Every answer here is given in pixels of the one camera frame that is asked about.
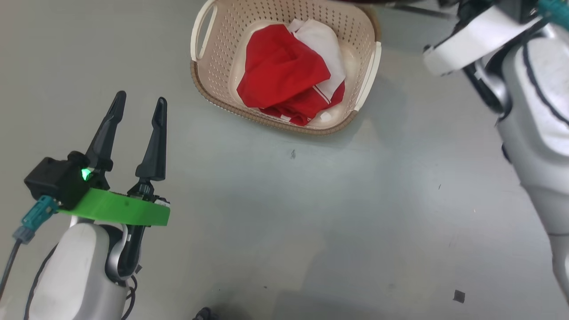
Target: red garment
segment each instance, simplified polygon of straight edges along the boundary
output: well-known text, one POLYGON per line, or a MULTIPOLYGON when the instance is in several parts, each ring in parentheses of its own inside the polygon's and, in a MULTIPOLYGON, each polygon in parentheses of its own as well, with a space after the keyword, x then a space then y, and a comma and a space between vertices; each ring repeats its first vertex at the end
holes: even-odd
POLYGON ((237 87, 243 103, 304 126, 318 112, 342 101, 344 84, 329 102, 315 85, 330 78, 324 60, 283 24, 256 31, 247 44, 245 74, 237 87))

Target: folded clothing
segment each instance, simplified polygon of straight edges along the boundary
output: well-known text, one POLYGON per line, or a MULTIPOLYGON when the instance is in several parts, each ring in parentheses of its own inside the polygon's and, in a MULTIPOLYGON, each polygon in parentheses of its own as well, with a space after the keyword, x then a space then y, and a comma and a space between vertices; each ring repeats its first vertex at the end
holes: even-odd
POLYGON ((247 107, 305 126, 342 101, 345 73, 334 32, 314 20, 295 21, 298 28, 292 33, 274 24, 251 36, 237 93, 247 107), (329 30, 319 35, 315 26, 329 30), (322 44, 324 39, 333 40, 332 49, 322 44))

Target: black square marker on floor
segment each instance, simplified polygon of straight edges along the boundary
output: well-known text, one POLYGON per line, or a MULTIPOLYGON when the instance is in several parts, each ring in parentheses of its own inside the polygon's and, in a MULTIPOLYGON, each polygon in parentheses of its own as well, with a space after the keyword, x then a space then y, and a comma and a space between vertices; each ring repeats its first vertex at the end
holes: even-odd
POLYGON ((455 290, 455 297, 453 298, 453 300, 458 301, 460 303, 464 303, 464 296, 465 296, 464 292, 455 290))

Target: basket bottom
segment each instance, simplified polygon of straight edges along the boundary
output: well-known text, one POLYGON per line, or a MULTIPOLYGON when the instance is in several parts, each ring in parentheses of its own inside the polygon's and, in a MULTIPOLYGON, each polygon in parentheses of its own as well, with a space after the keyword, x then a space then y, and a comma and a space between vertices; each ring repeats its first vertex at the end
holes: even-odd
MULTIPOLYGON (((271 21, 271 20, 260 20, 252 23, 243 33, 241 41, 239 42, 239 46, 237 47, 237 51, 235 52, 235 56, 233 58, 233 64, 231 66, 231 73, 229 77, 229 92, 231 96, 235 100, 234 106, 239 108, 247 108, 243 101, 241 100, 239 94, 237 93, 237 87, 243 78, 243 74, 245 73, 245 60, 246 60, 246 50, 247 44, 251 39, 251 36, 255 31, 260 30, 266 26, 271 24, 280 24, 279 22, 271 21)), ((314 128, 314 129, 328 129, 331 128, 342 121, 344 121, 353 110, 354 106, 349 106, 349 98, 352 95, 352 92, 355 89, 356 84, 356 77, 357 71, 360 66, 360 57, 358 52, 354 47, 352 47, 349 43, 344 42, 338 39, 338 44, 340 45, 340 51, 342 53, 342 58, 344 60, 344 68, 346 70, 346 79, 345 79, 345 92, 344 92, 344 99, 339 104, 326 109, 322 110, 320 113, 316 115, 316 117, 305 126, 305 128, 314 128)), ((252 109, 256 111, 260 116, 268 117, 264 113, 257 111, 257 109, 252 109)), ((282 122, 282 123, 289 123, 285 120, 276 117, 270 117, 274 121, 282 122)))

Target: teal connector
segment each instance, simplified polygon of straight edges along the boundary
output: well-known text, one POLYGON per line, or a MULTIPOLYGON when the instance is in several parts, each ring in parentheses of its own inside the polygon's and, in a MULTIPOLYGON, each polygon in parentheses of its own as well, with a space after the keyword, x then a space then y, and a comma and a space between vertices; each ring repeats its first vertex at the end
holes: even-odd
POLYGON ((569 31, 569 6, 561 0, 539 0, 538 13, 546 20, 569 31))
POLYGON ((23 244, 28 244, 34 238, 35 232, 39 227, 57 213, 59 206, 50 196, 43 195, 34 204, 32 209, 22 218, 22 225, 14 232, 12 237, 21 240, 23 244))

